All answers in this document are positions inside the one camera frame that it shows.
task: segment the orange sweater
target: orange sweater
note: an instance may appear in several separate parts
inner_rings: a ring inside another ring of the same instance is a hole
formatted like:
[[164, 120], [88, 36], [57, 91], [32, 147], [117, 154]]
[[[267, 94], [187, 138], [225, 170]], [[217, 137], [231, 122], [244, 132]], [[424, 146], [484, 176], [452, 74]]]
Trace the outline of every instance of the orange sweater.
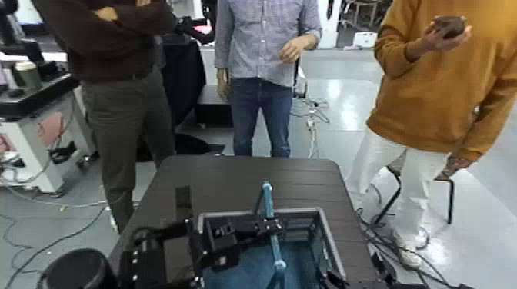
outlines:
[[[466, 16], [472, 38], [409, 62], [406, 46], [436, 15]], [[459, 156], [476, 161], [495, 142], [515, 102], [517, 1], [395, 0], [375, 56], [385, 76], [370, 129], [423, 151], [449, 153], [461, 145]]]

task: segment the sleeve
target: sleeve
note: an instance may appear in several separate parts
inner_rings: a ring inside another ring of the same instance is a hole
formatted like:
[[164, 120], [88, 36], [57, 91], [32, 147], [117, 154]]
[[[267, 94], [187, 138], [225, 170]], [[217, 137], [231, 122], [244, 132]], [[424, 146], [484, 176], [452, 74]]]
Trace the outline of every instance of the sleeve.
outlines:
[[419, 1], [395, 0], [382, 22], [375, 43], [375, 58], [390, 78], [399, 78], [415, 64], [407, 59], [405, 50]]
[[517, 52], [479, 106], [479, 115], [465, 137], [459, 157], [477, 161], [493, 146], [512, 111], [516, 97]]
[[32, 0], [49, 30], [80, 55], [113, 58], [142, 47], [142, 36], [101, 20], [75, 0]]
[[235, 19], [228, 0], [219, 0], [217, 4], [217, 24], [215, 26], [214, 65], [216, 68], [228, 68], [234, 26]]
[[305, 0], [300, 15], [300, 33], [302, 35], [313, 34], [316, 44], [322, 38], [322, 22], [319, 19], [318, 0]]
[[120, 25], [148, 35], [173, 33], [178, 24], [178, 19], [165, 0], [154, 0], [142, 7], [113, 5], [113, 8]]

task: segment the person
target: person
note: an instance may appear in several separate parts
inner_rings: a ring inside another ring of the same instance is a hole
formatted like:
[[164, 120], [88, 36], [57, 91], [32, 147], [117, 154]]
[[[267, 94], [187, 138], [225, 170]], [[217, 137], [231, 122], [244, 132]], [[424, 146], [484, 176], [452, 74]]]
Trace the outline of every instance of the person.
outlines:
[[173, 32], [177, 19], [165, 0], [33, 3], [82, 82], [105, 195], [122, 232], [134, 211], [138, 137], [145, 136], [156, 167], [175, 153], [155, 35]]
[[[468, 27], [446, 38], [448, 30], [432, 22], [437, 15], [465, 16]], [[395, 0], [382, 23], [375, 57], [385, 75], [346, 184], [362, 196], [383, 166], [406, 153], [393, 223], [404, 265], [422, 263], [413, 252], [429, 185], [449, 155], [456, 159], [447, 171], [468, 168], [491, 148], [512, 110], [516, 17], [513, 0]]]
[[219, 0], [218, 93], [232, 107], [235, 155], [252, 155], [262, 109], [271, 156], [288, 158], [295, 62], [322, 35], [317, 0]]

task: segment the brown sweater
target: brown sweater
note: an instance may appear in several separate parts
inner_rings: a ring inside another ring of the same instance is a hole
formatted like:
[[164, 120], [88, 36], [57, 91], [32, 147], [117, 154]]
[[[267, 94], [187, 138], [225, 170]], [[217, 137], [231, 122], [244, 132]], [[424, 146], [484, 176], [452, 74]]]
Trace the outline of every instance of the brown sweater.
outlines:
[[[472, 38], [455, 50], [409, 62], [406, 46], [436, 15], [466, 16]], [[375, 46], [385, 76], [370, 129], [423, 151], [449, 153], [460, 145], [460, 157], [479, 159], [515, 102], [516, 19], [516, 0], [395, 0]]]
[[[82, 81], [116, 81], [148, 71], [155, 63], [153, 35], [173, 32], [177, 19], [165, 0], [136, 7], [136, 0], [32, 0]], [[118, 21], [93, 13], [112, 6]]]

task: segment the cup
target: cup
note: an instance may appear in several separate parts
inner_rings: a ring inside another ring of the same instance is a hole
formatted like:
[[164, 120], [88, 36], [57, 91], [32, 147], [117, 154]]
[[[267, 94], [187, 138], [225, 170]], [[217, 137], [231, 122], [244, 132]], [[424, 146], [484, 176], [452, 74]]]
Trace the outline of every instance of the cup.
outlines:
[[28, 90], [38, 90], [43, 87], [42, 78], [39, 76], [38, 66], [34, 62], [19, 62], [15, 66]]

